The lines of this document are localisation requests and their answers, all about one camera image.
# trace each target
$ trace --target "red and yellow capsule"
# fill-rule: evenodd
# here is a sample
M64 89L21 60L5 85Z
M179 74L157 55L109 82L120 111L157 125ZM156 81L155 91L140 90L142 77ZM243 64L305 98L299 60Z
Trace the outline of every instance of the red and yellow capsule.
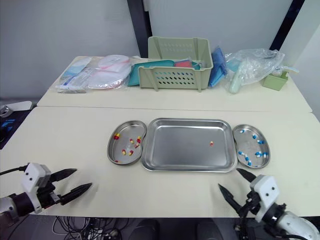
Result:
M118 140L120 138L120 133L116 133L113 137L115 140Z

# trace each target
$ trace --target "pink package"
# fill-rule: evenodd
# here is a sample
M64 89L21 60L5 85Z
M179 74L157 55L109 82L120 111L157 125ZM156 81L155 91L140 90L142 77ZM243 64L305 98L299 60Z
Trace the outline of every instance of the pink package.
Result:
M177 61L174 63L175 67L192 68L192 62L187 60Z

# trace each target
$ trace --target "green container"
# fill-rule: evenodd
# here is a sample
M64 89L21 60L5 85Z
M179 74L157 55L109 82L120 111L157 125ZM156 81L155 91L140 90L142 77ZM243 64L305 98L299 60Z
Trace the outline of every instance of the green container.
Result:
M284 71L281 76L268 75L264 78L263 86L269 89L280 91L288 81L287 72Z
M149 61L179 61L191 58L204 63L198 70L193 67L143 67L140 66L141 88L159 89L202 89L208 87L211 69L214 67L209 41L203 38L168 38L151 36L148 39Z

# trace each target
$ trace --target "stainless steel tray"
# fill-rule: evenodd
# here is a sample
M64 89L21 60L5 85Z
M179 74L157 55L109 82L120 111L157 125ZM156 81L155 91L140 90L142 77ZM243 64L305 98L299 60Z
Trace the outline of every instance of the stainless steel tray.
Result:
M141 157L142 142L146 132L146 125L138 120L126 121L118 126L112 133L107 147L107 155L110 161L118 165L128 165L136 162ZM114 138L117 133L120 134L119 139ZM141 137L141 143L135 148L139 136Z
M141 162L151 171L226 173L237 164L232 129L222 120L157 118L143 144Z
M249 168L261 169L265 167L270 161L270 148L265 136L254 126L241 124L233 129L233 137L235 141L236 155L239 162ZM261 152L261 156L257 157L256 153Z

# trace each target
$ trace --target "white wall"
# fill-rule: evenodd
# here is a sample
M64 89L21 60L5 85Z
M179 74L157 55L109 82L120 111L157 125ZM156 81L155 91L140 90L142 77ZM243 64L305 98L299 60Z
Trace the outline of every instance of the white wall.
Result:
M37 99L76 56L139 55L127 0L0 0L0 98Z
M285 64L292 66L320 25L320 1L305 0L280 51L285 53Z
M294 67L299 69L300 73L291 74L292 79L320 121L320 25Z
M225 53L234 53L241 49L269 49L291 2L149 0L148 8L154 36L206 38L212 50L220 45Z

